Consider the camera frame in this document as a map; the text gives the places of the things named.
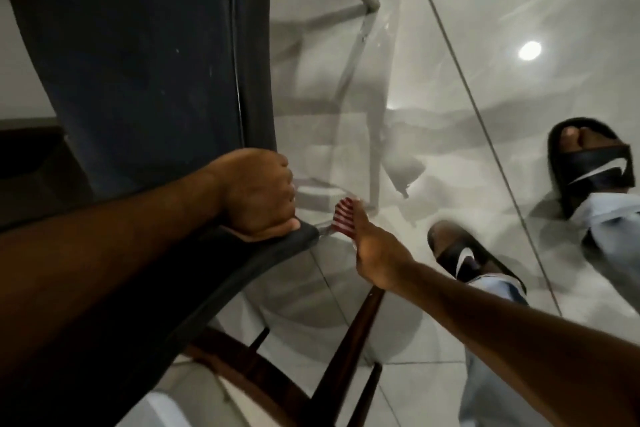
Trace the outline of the person's right hand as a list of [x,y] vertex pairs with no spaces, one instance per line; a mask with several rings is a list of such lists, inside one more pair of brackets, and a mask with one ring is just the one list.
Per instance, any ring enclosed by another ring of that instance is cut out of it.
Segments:
[[357,253],[356,269],[372,285],[392,291],[415,260],[409,250],[390,232],[372,223],[371,238]]

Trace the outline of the person's left hand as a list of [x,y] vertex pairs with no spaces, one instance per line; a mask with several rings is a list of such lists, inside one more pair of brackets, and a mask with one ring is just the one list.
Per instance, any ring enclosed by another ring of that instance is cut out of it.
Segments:
[[296,218],[296,191],[284,155],[239,149],[217,158],[207,169],[220,188],[225,227],[232,233],[259,232]]

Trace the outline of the dark upholstered chair seat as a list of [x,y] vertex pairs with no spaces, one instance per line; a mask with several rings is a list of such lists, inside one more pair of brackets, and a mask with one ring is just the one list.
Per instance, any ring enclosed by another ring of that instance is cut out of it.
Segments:
[[[276,150],[270,0],[10,0],[96,197]],[[3,386],[0,427],[115,427],[245,286],[317,242],[212,223],[68,326]]]

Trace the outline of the person's right forearm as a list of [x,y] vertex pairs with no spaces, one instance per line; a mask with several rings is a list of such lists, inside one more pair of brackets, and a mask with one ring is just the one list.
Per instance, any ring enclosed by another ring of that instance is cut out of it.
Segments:
[[640,347],[462,284],[417,262],[388,288],[421,308],[554,427],[640,427]]

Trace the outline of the person's left forearm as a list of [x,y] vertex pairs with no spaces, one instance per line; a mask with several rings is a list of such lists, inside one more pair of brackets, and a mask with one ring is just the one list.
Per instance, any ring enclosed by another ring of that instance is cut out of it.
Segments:
[[219,164],[152,190],[0,234],[0,378],[65,326],[215,218]]

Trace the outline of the person's left foot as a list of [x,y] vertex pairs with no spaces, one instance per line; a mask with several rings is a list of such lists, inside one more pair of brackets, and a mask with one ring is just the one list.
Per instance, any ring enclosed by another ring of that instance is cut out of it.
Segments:
[[452,221],[438,221],[428,233],[429,246],[437,261],[444,251],[467,234],[466,230]]

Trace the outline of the person's foot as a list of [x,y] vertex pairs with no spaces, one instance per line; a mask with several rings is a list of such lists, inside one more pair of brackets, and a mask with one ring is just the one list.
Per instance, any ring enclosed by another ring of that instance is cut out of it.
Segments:
[[438,221],[428,233],[429,246],[437,261],[444,251],[467,234],[466,230],[452,221]]
[[582,150],[620,146],[623,143],[588,127],[567,126],[559,136],[559,152],[575,153]]

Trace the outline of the black slide sandal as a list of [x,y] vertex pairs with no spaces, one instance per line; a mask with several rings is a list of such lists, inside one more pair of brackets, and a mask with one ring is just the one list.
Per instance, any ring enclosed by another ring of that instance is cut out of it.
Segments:
[[[567,126],[588,127],[623,144],[615,147],[560,153],[561,131]],[[591,117],[572,117],[548,133],[547,161],[554,188],[565,219],[569,219],[590,194],[636,186],[634,159],[630,145],[623,142],[607,124]]]
[[495,255],[489,252],[470,232],[452,244],[436,262],[455,280],[490,291],[505,285],[505,297],[525,304],[527,288]]

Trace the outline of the person's right foot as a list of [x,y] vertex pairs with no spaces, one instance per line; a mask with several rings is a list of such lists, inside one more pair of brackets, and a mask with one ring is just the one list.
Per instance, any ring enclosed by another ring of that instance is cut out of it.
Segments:
[[620,146],[623,143],[588,127],[567,126],[559,136],[559,152],[575,153],[582,150]]

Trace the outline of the dark wooden furniture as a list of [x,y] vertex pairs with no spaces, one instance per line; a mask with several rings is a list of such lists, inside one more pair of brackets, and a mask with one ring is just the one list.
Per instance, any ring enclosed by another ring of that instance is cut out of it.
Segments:
[[0,232],[86,206],[94,197],[55,119],[0,121]]

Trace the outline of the brown wooden chair frame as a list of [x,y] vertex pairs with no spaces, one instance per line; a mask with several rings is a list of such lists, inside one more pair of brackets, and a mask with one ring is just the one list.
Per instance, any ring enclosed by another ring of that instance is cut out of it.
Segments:
[[384,295],[371,288],[311,397],[258,353],[269,328],[250,346],[205,328],[184,355],[239,388],[280,427],[335,427]]

